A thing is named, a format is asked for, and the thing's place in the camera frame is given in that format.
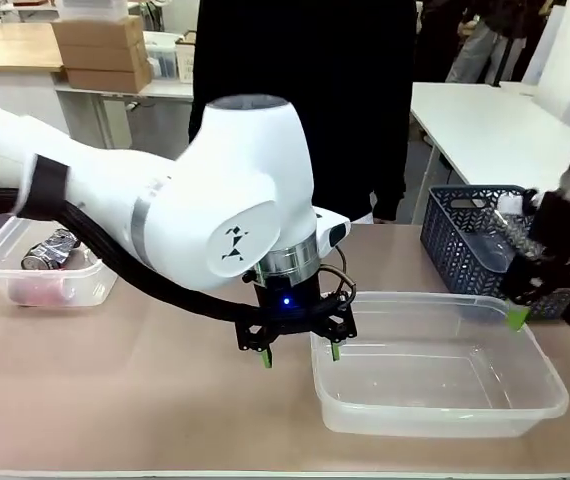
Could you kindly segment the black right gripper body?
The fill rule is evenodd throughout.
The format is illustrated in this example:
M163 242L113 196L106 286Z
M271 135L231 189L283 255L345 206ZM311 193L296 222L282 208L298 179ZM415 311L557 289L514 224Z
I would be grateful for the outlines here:
M502 292L520 305L558 288L570 289L570 200L559 191L545 193L527 238L542 252L517 254L502 281Z

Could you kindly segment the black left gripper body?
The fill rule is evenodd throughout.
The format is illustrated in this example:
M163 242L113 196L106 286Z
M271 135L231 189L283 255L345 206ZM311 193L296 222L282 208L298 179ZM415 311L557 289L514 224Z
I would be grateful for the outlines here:
M320 290L317 274L295 286L284 277L272 278L266 286L256 285L261 316L235 324L239 349L258 351L281 336L302 333L313 333L330 342L356 337L351 308L356 284L345 274L338 278L338 287L326 294Z

